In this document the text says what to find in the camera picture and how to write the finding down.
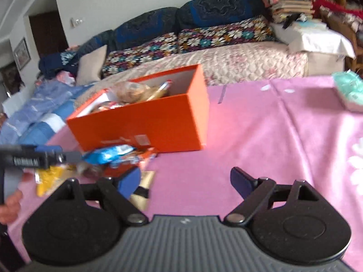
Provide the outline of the person's left hand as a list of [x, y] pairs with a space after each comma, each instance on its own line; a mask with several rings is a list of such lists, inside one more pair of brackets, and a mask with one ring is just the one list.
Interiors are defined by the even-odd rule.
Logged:
[[33, 180], [34, 175], [26, 172], [16, 186], [15, 191], [1, 204], [1, 224], [8, 225], [17, 220], [22, 206], [28, 204], [28, 201], [33, 197]]

